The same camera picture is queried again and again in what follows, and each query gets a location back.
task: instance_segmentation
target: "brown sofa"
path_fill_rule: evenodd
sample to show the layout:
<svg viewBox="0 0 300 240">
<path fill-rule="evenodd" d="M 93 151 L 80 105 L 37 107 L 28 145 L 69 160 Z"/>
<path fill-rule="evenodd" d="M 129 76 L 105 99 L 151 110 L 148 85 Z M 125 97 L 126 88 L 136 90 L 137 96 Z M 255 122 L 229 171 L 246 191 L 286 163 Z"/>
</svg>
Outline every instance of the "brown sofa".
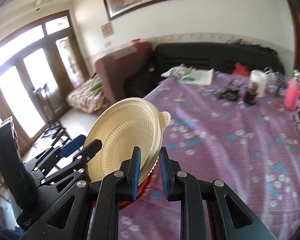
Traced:
<svg viewBox="0 0 300 240">
<path fill-rule="evenodd" d="M 151 43 L 140 42 L 114 51 L 95 62 L 108 105 L 127 98 L 124 84 L 130 76 L 147 66 Z"/>
</svg>

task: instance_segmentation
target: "blue gripper pad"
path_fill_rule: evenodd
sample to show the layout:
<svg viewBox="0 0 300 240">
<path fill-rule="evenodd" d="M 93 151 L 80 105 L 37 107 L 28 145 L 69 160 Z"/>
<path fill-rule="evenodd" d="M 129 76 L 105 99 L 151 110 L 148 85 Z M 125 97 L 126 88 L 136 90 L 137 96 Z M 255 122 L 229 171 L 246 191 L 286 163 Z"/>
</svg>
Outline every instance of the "blue gripper pad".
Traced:
<svg viewBox="0 0 300 240">
<path fill-rule="evenodd" d="M 169 199 L 168 173 L 167 173 L 166 165 L 164 163 L 162 151 L 160 151 L 160 153 L 159 153 L 159 164 L 160 164 L 160 172 L 161 172 L 161 181 L 162 181 L 163 192 L 166 196 L 166 199 Z"/>
<path fill-rule="evenodd" d="M 137 148 L 137 156 L 136 156 L 136 162 L 135 162 L 133 179 L 132 179 L 132 200 L 133 201 L 135 201 L 137 198 L 140 163 L 141 163 L 141 150 L 139 147 L 135 147 L 135 148 Z"/>
<path fill-rule="evenodd" d="M 73 139 L 71 142 L 67 143 L 61 148 L 60 157 L 69 157 L 72 153 L 78 150 L 84 143 L 86 137 L 80 134 L 78 137 Z"/>
</svg>

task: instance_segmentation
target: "paper plate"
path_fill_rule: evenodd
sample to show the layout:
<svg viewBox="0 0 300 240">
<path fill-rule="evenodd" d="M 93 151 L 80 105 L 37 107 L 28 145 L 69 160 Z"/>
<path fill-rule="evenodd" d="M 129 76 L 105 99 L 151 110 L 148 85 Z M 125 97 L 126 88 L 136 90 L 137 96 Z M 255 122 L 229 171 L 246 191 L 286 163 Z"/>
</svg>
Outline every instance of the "paper plate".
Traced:
<svg viewBox="0 0 300 240">
<path fill-rule="evenodd" d="M 162 144 L 162 133 L 171 119 L 141 98 L 127 98 L 109 107 L 91 127 L 84 147 L 94 139 L 102 141 L 102 149 L 88 162 L 92 182 L 120 168 L 131 158 L 133 147 L 141 149 L 139 184 L 152 171 Z"/>
</svg>

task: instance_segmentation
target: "white wall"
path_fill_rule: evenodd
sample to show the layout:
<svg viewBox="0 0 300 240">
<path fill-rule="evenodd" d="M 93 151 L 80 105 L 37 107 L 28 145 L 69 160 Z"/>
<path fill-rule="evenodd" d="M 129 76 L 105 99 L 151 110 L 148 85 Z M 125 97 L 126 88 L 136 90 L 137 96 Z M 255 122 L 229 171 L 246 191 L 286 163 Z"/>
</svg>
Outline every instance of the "white wall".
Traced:
<svg viewBox="0 0 300 240">
<path fill-rule="evenodd" d="M 103 38 L 108 22 L 103 0 L 74 0 L 70 10 L 85 57 L 137 38 L 176 33 L 231 33 L 294 49 L 286 0 L 169 0 L 112 20 L 114 35 Z"/>
</svg>

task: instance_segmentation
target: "black headboard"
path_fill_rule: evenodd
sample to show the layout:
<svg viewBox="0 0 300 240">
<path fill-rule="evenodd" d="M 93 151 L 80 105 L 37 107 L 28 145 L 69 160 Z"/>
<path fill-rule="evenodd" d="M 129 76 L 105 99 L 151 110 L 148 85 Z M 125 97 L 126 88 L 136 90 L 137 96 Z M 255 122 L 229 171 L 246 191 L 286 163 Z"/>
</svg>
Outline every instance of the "black headboard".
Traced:
<svg viewBox="0 0 300 240">
<path fill-rule="evenodd" d="M 214 68 L 216 71 L 227 63 L 240 62 L 250 70 L 271 67 L 274 72 L 285 73 L 278 55 L 258 46 L 225 43 L 163 43 L 154 53 L 156 70 L 161 73 L 184 63 L 196 69 Z"/>
</svg>

